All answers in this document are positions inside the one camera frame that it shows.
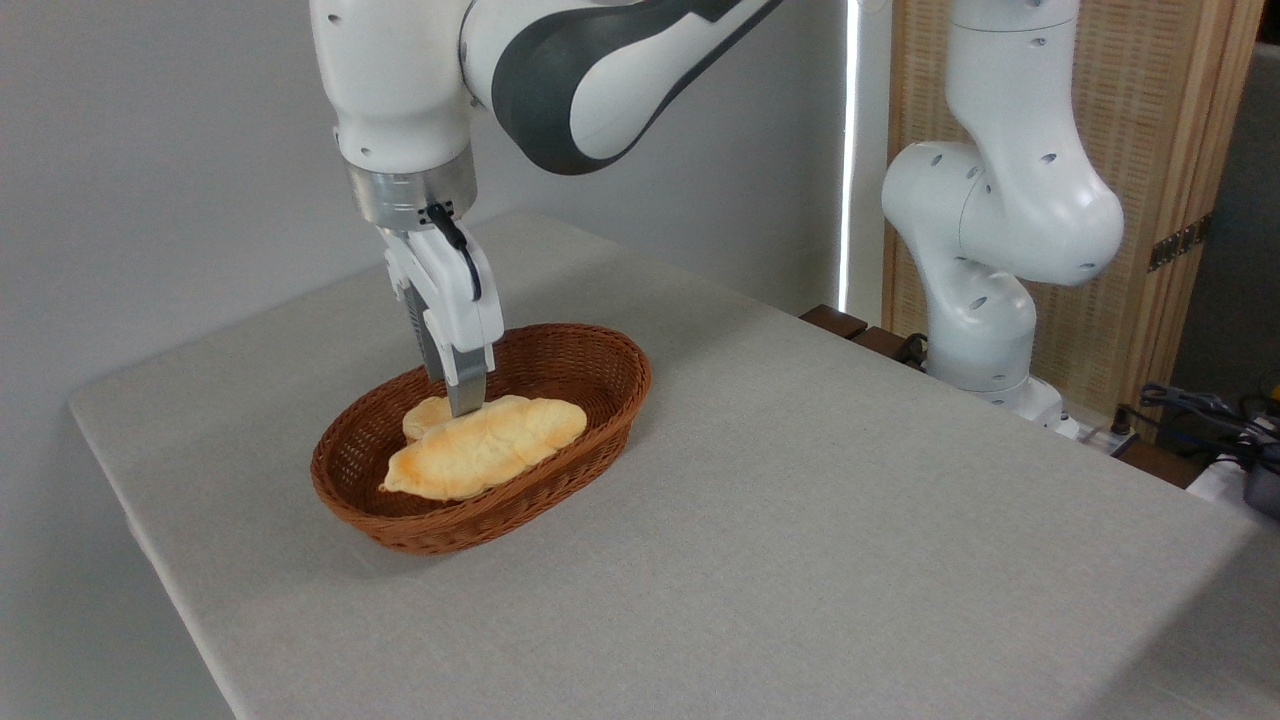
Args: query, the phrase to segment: basket rim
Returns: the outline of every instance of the basket rim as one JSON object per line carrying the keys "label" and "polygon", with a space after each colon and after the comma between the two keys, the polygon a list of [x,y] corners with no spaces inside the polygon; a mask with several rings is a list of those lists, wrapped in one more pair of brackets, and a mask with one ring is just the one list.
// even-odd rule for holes
{"label": "basket rim", "polygon": [[571,442],[570,445],[562,447],[553,455],[543,459],[536,465],[526,468],[524,471],[521,471],[515,478],[507,480],[506,483],[489,488],[472,497],[460,500],[451,505],[445,505],[443,507],[436,507],[434,510],[413,515],[372,514],[369,512],[367,510],[356,507],[355,505],[347,502],[342,496],[339,496],[337,492],[333,491],[332,483],[328,482],[329,474],[324,468],[324,460],[326,457],[324,450],[333,445],[335,436],[342,429],[342,424],[339,424],[339,420],[342,419],[343,415],[346,415],[349,410],[356,409],[361,405],[366,404],[371,405],[383,393],[390,392],[388,386],[393,384],[397,379],[401,379],[410,374],[424,373],[425,372],[424,368],[419,365],[365,392],[358,398],[356,398],[356,401],[348,405],[346,410],[339,413],[337,418],[334,418],[334,420],[325,429],[325,432],[320,436],[320,439],[311,454],[311,468],[310,468],[311,482],[316,493],[326,505],[330,505],[332,509],[334,510],[340,509],[343,512],[358,516],[362,520],[412,523],[412,521],[422,521],[430,519],[438,523],[447,523],[451,519],[453,519],[453,516],[458,516],[461,519],[471,515],[480,505],[490,510],[498,510],[507,505],[520,502],[521,496],[525,493],[525,491],[527,489],[526,486],[529,484],[527,482],[522,480],[529,480],[529,478],[535,478],[535,477],[545,477],[547,474],[562,473],[567,470],[571,465],[573,465],[580,457],[589,456],[594,454],[596,450],[599,450],[599,447],[605,442],[608,442],[611,438],[613,438],[620,429],[628,432],[631,423],[635,420],[636,414],[639,414],[640,407],[644,405],[645,396],[648,396],[649,388],[653,384],[652,366],[649,364],[649,357],[648,355],[645,355],[644,350],[634,340],[631,340],[628,336],[626,336],[620,331],[604,325],[595,325],[588,323],[535,323],[530,325],[522,325],[518,328],[508,328],[507,332],[503,334],[503,338],[499,340],[498,342],[500,343],[504,340],[518,337],[526,333],[536,333],[547,331],[568,332],[572,334],[605,334],[630,347],[631,352],[626,355],[626,361],[632,363],[635,365],[635,369],[637,370],[636,372],[637,382],[630,388],[627,388],[627,397],[623,401],[622,409],[618,410],[617,414],[611,416],[608,421],[595,428],[590,428],[589,430],[579,436],[576,439],[573,439],[573,442]]}

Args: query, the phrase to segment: light strip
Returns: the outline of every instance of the light strip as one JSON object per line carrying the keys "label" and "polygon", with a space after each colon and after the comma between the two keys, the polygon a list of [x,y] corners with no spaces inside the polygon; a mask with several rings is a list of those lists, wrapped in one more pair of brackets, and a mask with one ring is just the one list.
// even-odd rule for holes
{"label": "light strip", "polygon": [[854,151],[858,145],[858,77],[859,41],[861,36],[861,5],[858,0],[847,1],[847,22],[845,28],[845,161],[840,182],[840,263],[836,278],[836,309],[849,311],[849,263],[852,237],[849,225],[852,222],[854,202]]}

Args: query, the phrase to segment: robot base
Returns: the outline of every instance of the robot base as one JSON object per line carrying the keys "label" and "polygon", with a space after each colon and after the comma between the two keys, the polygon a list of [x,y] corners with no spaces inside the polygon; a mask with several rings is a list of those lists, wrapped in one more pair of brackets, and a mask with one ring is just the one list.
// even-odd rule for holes
{"label": "robot base", "polygon": [[1053,386],[1039,378],[1028,377],[1016,386],[997,392],[974,392],[977,397],[1010,410],[1037,425],[1043,425],[1060,436],[1076,439],[1080,424],[1062,409],[1062,396]]}

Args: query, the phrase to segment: metal hinge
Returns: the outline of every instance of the metal hinge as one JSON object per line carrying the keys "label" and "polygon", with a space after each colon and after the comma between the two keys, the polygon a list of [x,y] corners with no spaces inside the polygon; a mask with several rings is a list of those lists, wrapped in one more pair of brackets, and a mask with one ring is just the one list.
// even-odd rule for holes
{"label": "metal hinge", "polygon": [[1213,213],[1204,215],[1185,228],[1161,240],[1151,249],[1151,264],[1147,272],[1153,273],[1160,268],[1172,263],[1180,255],[1187,255],[1193,247],[1208,240],[1208,233],[1213,224]]}

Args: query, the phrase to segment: wicker basket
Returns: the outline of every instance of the wicker basket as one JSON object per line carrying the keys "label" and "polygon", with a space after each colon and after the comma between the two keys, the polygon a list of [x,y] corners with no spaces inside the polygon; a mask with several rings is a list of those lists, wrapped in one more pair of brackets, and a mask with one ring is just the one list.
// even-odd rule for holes
{"label": "wicker basket", "polygon": [[630,338],[594,325],[548,324],[508,331],[494,345],[488,400],[556,397],[582,407],[586,430],[515,479],[476,497],[442,502],[380,492],[387,461],[404,447],[401,420],[442,380],[422,368],[366,393],[329,425],[311,457],[311,479],[329,509],[378,543],[439,555],[500,537],[594,480],[622,452],[649,392],[649,360]]}

